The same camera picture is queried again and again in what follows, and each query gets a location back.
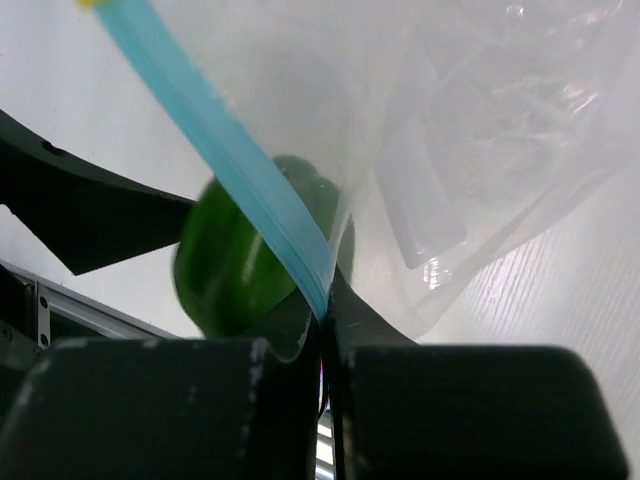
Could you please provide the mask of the clear zip top bag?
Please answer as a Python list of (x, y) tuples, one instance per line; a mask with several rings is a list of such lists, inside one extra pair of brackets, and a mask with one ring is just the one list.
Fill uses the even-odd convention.
[(88, 1), (212, 172), (195, 213), (316, 314), (416, 339), (639, 154), (635, 1)]

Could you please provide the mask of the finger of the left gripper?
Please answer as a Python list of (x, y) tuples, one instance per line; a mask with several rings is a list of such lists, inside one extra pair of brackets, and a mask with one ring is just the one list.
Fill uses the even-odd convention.
[(60, 149), (7, 113), (1, 203), (75, 275), (175, 244), (194, 204)]

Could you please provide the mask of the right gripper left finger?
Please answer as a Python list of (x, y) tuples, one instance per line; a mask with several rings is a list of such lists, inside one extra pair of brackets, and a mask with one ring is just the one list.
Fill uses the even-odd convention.
[(299, 292), (225, 340), (57, 342), (1, 430), (5, 479), (311, 479), (320, 332)]

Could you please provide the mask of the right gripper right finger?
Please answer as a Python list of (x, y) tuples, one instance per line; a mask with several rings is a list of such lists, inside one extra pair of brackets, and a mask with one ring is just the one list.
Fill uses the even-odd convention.
[(592, 370), (553, 345), (420, 345), (336, 274), (327, 377), (339, 479), (625, 479)]

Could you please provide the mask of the green bell pepper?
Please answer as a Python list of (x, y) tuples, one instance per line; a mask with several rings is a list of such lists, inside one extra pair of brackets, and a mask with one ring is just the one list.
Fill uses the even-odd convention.
[[(326, 237), (337, 220), (338, 187), (307, 160), (273, 158)], [(347, 220), (337, 262), (351, 280), (355, 226)], [(240, 335), (295, 289), (277, 257), (217, 179), (192, 207), (173, 261), (179, 302), (205, 338)]]

